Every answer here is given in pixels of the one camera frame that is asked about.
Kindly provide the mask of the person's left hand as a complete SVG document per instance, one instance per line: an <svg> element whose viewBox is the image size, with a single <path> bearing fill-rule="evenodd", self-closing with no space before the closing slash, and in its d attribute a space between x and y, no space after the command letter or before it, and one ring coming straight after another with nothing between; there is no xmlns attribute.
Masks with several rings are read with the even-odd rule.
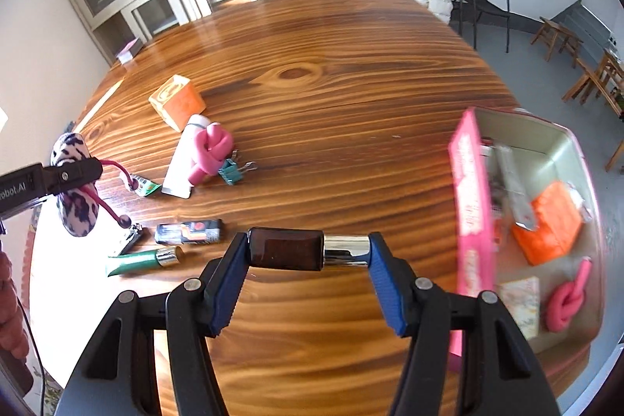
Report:
<svg viewBox="0 0 624 416"><path fill-rule="evenodd" d="M18 360L28 356L28 337L23 327L23 314L18 304L12 278L12 263L2 252L0 260L0 345L2 351L10 352Z"/></svg>

